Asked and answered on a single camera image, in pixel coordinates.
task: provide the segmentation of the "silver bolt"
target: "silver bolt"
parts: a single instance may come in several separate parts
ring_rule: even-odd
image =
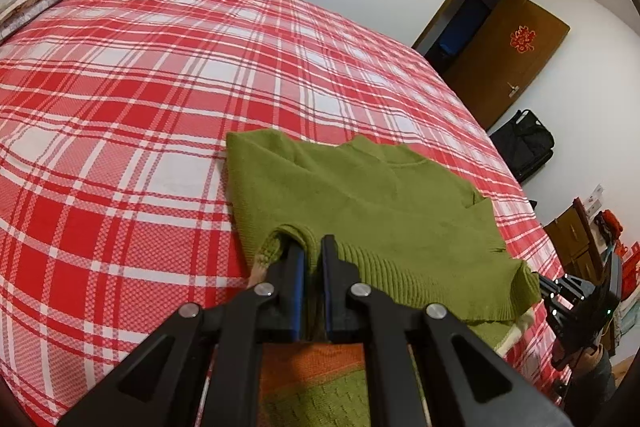
[[[256,292],[260,297],[273,295],[274,291],[276,291],[276,288],[274,288],[273,284],[270,282],[261,282],[260,284],[255,285],[254,288],[254,292]]]
[[[371,295],[371,286],[364,282],[356,282],[351,285],[351,293],[356,297],[369,297]]]
[[[427,315],[429,315],[432,319],[443,319],[447,316],[447,309],[442,305],[433,303],[427,306]]]
[[[180,317],[185,319],[192,319],[198,313],[200,313],[200,306],[198,306],[195,302],[187,302],[187,304],[183,304],[180,306],[178,310]]]

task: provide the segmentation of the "black sleeve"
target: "black sleeve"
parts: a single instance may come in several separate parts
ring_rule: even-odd
[[[575,427],[588,427],[615,392],[611,362],[603,349],[600,362],[590,373],[575,380],[572,378],[564,399],[564,412]]]

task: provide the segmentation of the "brown door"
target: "brown door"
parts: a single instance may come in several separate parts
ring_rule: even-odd
[[[554,54],[569,26],[529,0],[501,0],[442,75],[489,129]]]

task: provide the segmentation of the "bed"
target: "bed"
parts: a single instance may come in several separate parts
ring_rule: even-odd
[[[225,134],[404,142],[561,266],[484,130],[416,52],[302,0],[63,0],[0,46],[0,375],[53,425],[181,303],[246,285]],[[542,305],[506,355],[546,390]]]

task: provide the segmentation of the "black suitcase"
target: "black suitcase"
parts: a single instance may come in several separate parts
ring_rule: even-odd
[[[554,137],[529,109],[519,110],[489,138],[520,184],[554,155]]]

